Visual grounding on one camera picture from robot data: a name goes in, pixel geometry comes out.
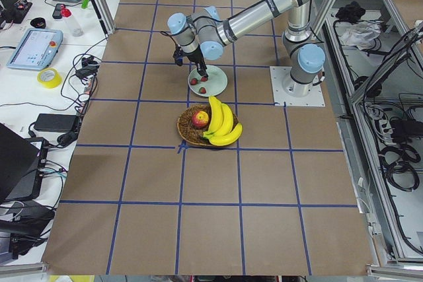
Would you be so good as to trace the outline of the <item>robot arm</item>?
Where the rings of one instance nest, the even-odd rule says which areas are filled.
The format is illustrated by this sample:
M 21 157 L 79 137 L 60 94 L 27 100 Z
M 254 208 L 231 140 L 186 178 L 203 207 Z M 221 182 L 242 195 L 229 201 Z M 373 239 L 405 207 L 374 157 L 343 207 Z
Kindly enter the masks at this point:
M 175 43 L 174 62 L 181 66 L 187 57 L 200 75 L 207 77 L 207 60 L 219 59 L 225 46 L 284 12 L 289 14 L 283 34 L 286 45 L 306 43 L 312 34 L 310 10 L 311 0 L 259 0 L 226 19 L 219 17 L 214 6 L 191 15 L 175 13 L 167 21 Z

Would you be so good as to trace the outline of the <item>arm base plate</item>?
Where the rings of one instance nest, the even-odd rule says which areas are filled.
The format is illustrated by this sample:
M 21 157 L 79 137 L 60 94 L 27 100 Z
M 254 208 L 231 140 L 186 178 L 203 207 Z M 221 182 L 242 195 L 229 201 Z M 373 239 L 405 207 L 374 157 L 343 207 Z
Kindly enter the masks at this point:
M 290 76 L 291 67 L 270 67 L 272 93 L 276 106 L 325 107 L 325 100 L 316 75 L 311 84 L 296 83 Z

